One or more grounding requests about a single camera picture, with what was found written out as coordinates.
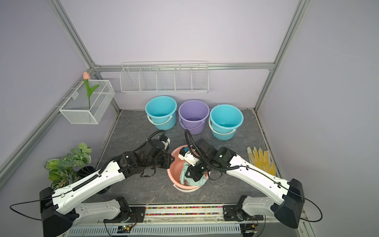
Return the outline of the pink plastic bucket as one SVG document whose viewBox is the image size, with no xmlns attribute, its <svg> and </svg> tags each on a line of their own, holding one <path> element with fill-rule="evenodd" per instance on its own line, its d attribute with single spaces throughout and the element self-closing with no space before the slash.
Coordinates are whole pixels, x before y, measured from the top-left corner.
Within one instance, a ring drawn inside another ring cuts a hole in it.
<svg viewBox="0 0 379 237">
<path fill-rule="evenodd" d="M 167 170 L 167 173 L 170 180 L 173 182 L 174 188 L 184 193 L 191 193 L 200 189 L 201 186 L 199 185 L 191 186 L 188 184 L 187 180 L 184 181 L 184 184 L 181 183 L 181 174 L 182 174 L 184 165 L 188 164 L 185 160 L 182 160 L 179 158 L 180 151 L 183 148 L 185 148 L 185 150 L 188 150 L 187 145 L 183 145 L 176 148 L 171 153 L 171 156 L 174 158 L 174 162 L 171 164 L 170 168 Z"/>
</svg>

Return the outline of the light green microfiber cloth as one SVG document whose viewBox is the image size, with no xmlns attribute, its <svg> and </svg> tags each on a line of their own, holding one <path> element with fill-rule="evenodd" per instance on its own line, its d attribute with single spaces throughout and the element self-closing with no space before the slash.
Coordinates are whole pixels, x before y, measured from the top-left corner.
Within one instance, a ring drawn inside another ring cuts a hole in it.
<svg viewBox="0 0 379 237">
<path fill-rule="evenodd" d="M 182 185 L 187 185 L 187 186 L 203 186 L 207 181 L 206 175 L 204 174 L 199 181 L 195 182 L 193 178 L 186 176 L 186 171 L 189 167 L 190 167 L 189 163 L 184 163 L 183 169 L 180 175 L 180 183 Z"/>
</svg>

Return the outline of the teal plastic bucket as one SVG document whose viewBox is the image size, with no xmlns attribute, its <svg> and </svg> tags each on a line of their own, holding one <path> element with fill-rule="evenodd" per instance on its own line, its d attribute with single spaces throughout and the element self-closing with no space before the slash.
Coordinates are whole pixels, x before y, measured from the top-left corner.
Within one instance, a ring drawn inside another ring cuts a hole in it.
<svg viewBox="0 0 379 237">
<path fill-rule="evenodd" d="M 177 102 L 169 96 L 159 96 L 145 106 L 148 121 L 158 130 L 170 130 L 176 124 Z"/>
<path fill-rule="evenodd" d="M 237 107 L 222 104 L 210 111 L 208 125 L 215 138 L 227 141 L 235 136 L 243 121 L 244 115 Z"/>
</svg>

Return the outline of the purple plastic bucket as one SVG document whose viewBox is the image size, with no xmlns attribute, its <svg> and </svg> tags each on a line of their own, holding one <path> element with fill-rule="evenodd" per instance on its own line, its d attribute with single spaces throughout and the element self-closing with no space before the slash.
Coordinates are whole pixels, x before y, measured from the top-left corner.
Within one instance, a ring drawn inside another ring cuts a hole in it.
<svg viewBox="0 0 379 237">
<path fill-rule="evenodd" d="M 210 109 L 203 101 L 189 100 L 179 107 L 178 113 L 181 127 L 188 129 L 191 135 L 198 135 L 205 130 Z"/>
</svg>

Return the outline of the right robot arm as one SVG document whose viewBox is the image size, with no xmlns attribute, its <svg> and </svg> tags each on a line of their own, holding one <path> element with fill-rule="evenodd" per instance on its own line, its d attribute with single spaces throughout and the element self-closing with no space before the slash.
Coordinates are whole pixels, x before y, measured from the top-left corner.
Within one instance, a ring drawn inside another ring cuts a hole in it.
<svg viewBox="0 0 379 237">
<path fill-rule="evenodd" d="M 204 139 L 190 147 L 182 148 L 179 158 L 190 165 L 185 176 L 194 181 L 212 170 L 236 177 L 260 192 L 263 198 L 242 195 L 232 211 L 225 210 L 226 221 L 244 221 L 251 216 L 273 216 L 287 227 L 297 229 L 305 203 L 302 183 L 271 175 L 247 162 L 226 147 L 215 149 Z"/>
</svg>

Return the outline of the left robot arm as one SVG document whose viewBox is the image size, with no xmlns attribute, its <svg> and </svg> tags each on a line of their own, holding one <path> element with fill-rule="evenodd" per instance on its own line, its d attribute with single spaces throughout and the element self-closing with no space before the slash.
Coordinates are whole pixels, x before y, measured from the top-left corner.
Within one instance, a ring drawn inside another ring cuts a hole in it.
<svg viewBox="0 0 379 237">
<path fill-rule="evenodd" d="M 148 139 L 139 148 L 109 159 L 100 170 L 71 185 L 40 191 L 43 235 L 58 237 L 74 225 L 87 221 L 136 222 L 138 219 L 123 197 L 95 204 L 84 201 L 117 182 L 136 174 L 143 175 L 145 169 L 169 169 L 175 160 L 168 153 L 169 145 L 170 139 L 165 135 Z"/>
</svg>

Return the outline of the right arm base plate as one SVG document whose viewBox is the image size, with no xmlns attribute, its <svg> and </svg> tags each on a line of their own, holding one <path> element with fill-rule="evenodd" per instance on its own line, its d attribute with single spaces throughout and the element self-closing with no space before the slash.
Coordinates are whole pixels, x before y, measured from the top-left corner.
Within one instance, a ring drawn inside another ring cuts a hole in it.
<svg viewBox="0 0 379 237">
<path fill-rule="evenodd" d="M 245 213 L 242 208 L 236 205 L 223 205 L 223 218 L 225 221 L 263 221 L 264 217 L 262 215 L 250 216 Z"/>
</svg>

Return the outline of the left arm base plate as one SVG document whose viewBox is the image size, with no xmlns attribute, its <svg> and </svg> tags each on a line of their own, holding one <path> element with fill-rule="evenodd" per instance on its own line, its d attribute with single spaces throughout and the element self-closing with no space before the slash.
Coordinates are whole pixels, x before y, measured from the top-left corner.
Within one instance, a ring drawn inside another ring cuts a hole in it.
<svg viewBox="0 0 379 237">
<path fill-rule="evenodd" d="M 145 218 L 146 208 L 144 206 L 132 206 L 122 209 L 114 219 L 104 219 L 104 223 L 142 223 Z"/>
</svg>

